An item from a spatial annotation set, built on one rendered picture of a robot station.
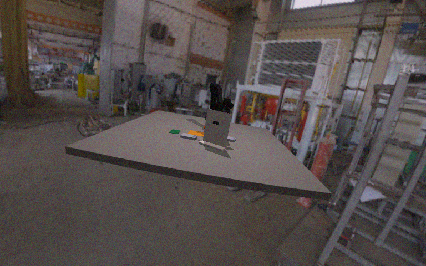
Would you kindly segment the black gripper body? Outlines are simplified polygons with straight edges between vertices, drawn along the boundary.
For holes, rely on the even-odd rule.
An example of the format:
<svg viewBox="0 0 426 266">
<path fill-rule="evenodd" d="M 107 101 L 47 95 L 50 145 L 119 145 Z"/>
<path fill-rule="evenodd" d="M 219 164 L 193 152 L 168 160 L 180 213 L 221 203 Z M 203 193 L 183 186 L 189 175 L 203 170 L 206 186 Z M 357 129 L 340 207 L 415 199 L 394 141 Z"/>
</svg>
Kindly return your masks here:
<svg viewBox="0 0 426 266">
<path fill-rule="evenodd" d="M 232 109 L 234 106 L 234 104 L 229 100 L 227 100 L 224 104 L 227 105 L 227 107 L 229 107 L 230 109 Z"/>
</svg>

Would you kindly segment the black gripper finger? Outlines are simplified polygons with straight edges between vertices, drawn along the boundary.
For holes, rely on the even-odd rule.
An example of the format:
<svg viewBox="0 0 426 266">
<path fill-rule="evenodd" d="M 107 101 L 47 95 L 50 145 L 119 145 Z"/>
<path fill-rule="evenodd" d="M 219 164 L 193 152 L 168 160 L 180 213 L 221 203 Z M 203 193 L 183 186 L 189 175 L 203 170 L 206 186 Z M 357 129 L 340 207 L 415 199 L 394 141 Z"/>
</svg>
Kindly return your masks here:
<svg viewBox="0 0 426 266">
<path fill-rule="evenodd" d="M 222 112 L 228 113 L 229 111 L 230 109 L 227 106 L 225 105 L 222 106 Z"/>
</svg>

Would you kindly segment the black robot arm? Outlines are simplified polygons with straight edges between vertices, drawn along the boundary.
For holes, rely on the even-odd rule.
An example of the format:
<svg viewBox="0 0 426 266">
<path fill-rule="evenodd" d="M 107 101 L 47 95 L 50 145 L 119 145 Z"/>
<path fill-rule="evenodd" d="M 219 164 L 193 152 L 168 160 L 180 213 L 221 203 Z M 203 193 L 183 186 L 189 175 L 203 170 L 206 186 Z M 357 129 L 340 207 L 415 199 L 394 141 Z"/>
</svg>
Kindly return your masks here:
<svg viewBox="0 0 426 266">
<path fill-rule="evenodd" d="M 231 99 L 229 98 L 222 98 L 222 88 L 219 86 L 219 84 L 211 83 L 210 86 L 210 92 L 211 92 L 211 103 L 210 103 L 210 109 L 220 111 L 222 106 L 225 105 L 224 103 Z M 217 99 L 217 102 L 216 102 Z M 226 106 L 226 105 L 225 105 Z"/>
</svg>

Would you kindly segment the orange square mat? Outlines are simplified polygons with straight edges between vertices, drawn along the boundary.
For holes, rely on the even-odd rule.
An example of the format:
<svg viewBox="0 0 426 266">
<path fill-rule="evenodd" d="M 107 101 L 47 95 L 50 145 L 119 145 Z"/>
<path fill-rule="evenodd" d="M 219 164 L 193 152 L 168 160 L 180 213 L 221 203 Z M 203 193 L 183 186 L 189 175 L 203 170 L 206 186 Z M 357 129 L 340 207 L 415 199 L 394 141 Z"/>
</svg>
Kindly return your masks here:
<svg viewBox="0 0 426 266">
<path fill-rule="evenodd" d="M 204 132 L 193 131 L 193 130 L 190 130 L 188 134 L 202 136 L 202 137 L 204 136 Z"/>
</svg>

